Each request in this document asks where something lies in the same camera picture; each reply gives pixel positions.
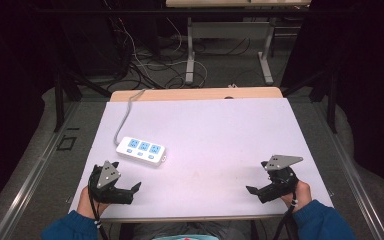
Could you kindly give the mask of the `dark curtain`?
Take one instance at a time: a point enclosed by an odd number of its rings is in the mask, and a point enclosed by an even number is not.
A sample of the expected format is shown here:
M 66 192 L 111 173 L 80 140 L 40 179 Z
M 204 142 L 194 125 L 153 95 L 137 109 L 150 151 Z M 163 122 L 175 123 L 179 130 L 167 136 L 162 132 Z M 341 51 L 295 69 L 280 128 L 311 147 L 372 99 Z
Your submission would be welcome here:
M 0 0 L 0 193 L 44 111 L 52 74 L 22 0 Z
M 354 136 L 354 159 L 384 179 L 384 0 L 312 0 L 312 10 L 356 7 L 357 17 L 303 21 L 281 85 L 289 88 L 324 67 L 352 32 L 338 73 L 337 104 Z

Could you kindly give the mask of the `person's left hand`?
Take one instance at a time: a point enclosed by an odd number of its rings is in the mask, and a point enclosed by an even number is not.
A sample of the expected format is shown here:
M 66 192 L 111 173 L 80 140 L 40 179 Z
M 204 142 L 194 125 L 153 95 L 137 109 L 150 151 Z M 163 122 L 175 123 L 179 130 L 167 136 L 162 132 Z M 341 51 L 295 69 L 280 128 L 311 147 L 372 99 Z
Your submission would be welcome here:
M 98 215 L 101 216 L 108 207 L 109 204 L 97 201 L 90 202 L 88 187 L 84 187 L 80 194 L 76 212 L 84 217 L 95 219 L 94 212 L 97 212 Z

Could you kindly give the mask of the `black metal stand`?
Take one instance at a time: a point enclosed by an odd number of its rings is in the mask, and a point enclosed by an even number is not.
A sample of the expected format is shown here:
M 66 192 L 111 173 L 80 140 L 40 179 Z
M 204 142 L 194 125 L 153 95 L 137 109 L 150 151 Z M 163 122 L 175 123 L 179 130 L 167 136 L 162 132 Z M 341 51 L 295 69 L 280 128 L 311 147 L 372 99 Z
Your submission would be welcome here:
M 67 96 L 70 101 L 79 102 L 83 95 L 79 89 L 79 85 L 97 92 L 98 94 L 109 98 L 111 93 L 103 89 L 86 77 L 75 73 L 64 66 L 57 66 L 54 71 L 54 93 L 56 107 L 56 124 L 54 131 L 58 132 L 65 123 L 65 107 L 64 97 Z
M 308 98 L 311 102 L 321 102 L 324 97 L 327 97 L 326 122 L 330 130 L 336 134 L 336 97 L 337 97 L 337 71 L 332 67 L 326 67 L 318 70 L 316 73 L 292 85 L 286 90 L 282 90 L 282 94 L 287 97 L 304 86 L 314 84 L 314 87 Z

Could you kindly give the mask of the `white table mat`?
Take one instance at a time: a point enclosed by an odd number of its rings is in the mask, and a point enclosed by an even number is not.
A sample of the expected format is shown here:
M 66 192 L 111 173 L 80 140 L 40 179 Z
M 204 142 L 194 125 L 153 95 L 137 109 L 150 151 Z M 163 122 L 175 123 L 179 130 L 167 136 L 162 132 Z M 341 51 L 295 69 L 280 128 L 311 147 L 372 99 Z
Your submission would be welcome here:
M 162 145 L 167 159 L 150 166 L 122 159 L 114 137 Z M 302 157 L 293 165 L 315 199 L 332 203 L 285 98 L 107 103 L 79 184 L 95 165 L 119 162 L 118 187 L 141 182 L 129 205 L 112 205 L 109 220 L 208 220 L 283 214 L 281 200 L 261 203 L 246 186 L 269 184 L 261 162 L 273 155 Z

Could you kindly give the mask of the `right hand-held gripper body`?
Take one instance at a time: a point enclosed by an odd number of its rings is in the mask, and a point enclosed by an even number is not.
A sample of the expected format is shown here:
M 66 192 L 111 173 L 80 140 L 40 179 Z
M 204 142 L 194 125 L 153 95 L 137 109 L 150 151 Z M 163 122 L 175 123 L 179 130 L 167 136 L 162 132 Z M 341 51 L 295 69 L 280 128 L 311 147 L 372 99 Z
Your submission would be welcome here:
M 298 178 L 291 166 L 302 160 L 302 157 L 297 156 L 273 155 L 267 166 L 263 167 L 271 183 L 259 189 L 259 200 L 266 203 L 294 192 Z

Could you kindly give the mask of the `person's right hand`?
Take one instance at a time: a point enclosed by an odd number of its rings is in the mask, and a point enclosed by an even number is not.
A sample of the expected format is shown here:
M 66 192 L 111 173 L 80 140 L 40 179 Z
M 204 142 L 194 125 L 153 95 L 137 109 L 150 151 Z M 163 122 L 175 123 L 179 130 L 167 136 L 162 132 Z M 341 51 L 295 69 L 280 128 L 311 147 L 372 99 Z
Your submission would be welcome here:
M 303 181 L 299 181 L 295 193 L 284 195 L 281 197 L 281 200 L 287 207 L 290 207 L 293 200 L 296 200 L 293 213 L 299 211 L 312 201 L 310 185 Z

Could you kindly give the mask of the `aluminium floor rail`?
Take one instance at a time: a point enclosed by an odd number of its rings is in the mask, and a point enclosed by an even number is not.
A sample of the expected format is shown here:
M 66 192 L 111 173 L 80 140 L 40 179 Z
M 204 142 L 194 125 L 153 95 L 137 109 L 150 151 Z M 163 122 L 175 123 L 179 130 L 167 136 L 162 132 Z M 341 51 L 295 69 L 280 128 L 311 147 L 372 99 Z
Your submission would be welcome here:
M 348 186 L 354 196 L 354 199 L 360 209 L 362 216 L 365 219 L 371 235 L 374 240 L 384 240 L 384 226 L 376 212 L 374 205 L 367 194 L 363 184 L 362 178 L 358 173 L 354 161 L 350 155 L 346 152 L 343 144 L 337 133 L 333 132 L 334 126 L 330 126 L 327 121 L 327 113 L 324 110 L 322 103 L 313 104 L 315 111 L 317 112 L 322 125 L 329 135 L 336 152 L 339 154 L 339 165 L 347 180 Z
M 31 213 L 39 204 L 50 202 L 42 195 L 46 184 L 51 184 L 52 193 L 57 192 L 58 196 L 68 195 L 72 199 L 76 194 L 86 163 L 81 150 L 84 141 L 78 114 L 81 107 L 82 102 L 68 105 L 65 122 L 58 132 L 54 131 L 54 108 L 44 112 L 11 184 L 5 187 L 11 193 L 0 197 L 0 201 L 11 201 L 4 207 L 5 214 L 0 214 L 0 240 L 10 240 L 15 230 L 20 232 L 17 225 L 25 210 Z

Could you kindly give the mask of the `white desk with metal legs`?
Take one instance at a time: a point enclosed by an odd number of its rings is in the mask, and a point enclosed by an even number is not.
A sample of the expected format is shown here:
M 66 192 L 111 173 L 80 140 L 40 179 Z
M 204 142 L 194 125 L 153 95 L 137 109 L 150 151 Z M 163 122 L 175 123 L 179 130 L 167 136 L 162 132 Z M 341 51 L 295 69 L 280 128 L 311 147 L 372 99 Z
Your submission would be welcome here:
M 301 10 L 311 4 L 312 0 L 166 0 L 166 5 L 175 10 Z M 275 17 L 264 17 L 263 21 L 253 22 L 240 20 L 222 21 L 213 16 L 213 20 L 197 20 L 187 18 L 187 47 L 188 59 L 186 65 L 185 83 L 194 80 L 195 51 L 194 40 L 198 38 L 227 38 L 227 39 L 262 39 L 263 50 L 258 53 L 263 80 L 267 85 L 274 83 L 267 61 L 274 31 Z

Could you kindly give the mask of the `white blue power strip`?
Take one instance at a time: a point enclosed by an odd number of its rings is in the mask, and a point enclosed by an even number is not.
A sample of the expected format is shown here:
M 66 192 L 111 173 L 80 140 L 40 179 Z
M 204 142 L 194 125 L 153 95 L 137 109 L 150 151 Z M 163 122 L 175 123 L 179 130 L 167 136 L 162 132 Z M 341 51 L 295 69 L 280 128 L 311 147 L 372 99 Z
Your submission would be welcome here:
M 122 159 L 156 167 L 167 159 L 164 146 L 132 137 L 124 137 L 117 144 L 116 153 Z

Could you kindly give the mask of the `person's grey lap clothing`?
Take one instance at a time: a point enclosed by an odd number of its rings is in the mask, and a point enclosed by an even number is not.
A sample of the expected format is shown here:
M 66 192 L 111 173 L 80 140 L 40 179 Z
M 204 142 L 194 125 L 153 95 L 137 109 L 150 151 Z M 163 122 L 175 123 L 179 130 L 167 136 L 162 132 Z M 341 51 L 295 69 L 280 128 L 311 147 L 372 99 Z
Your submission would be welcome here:
M 251 240 L 249 221 L 158 222 L 136 224 L 132 240 Z

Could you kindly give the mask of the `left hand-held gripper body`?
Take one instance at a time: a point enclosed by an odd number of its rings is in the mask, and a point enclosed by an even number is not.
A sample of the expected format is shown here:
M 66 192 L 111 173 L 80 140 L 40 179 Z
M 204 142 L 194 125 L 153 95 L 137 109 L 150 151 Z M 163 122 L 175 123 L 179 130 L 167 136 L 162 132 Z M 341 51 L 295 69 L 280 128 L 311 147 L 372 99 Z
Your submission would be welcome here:
M 105 161 L 102 166 L 95 165 L 88 181 L 92 199 L 106 204 L 131 204 L 134 195 L 131 190 L 115 187 L 120 176 L 117 168 L 109 161 Z

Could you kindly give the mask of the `wooden table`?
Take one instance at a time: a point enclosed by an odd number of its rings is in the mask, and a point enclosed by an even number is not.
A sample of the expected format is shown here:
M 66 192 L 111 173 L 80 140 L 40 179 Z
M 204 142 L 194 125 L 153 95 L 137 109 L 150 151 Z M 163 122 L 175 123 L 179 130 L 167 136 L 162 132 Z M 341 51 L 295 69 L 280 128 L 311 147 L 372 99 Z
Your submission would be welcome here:
M 239 88 L 202 88 L 202 89 L 159 89 L 159 90 L 123 90 L 115 91 L 111 102 L 128 102 L 137 95 L 138 101 L 176 101 L 211 100 L 227 98 L 282 98 L 277 87 L 239 87 Z

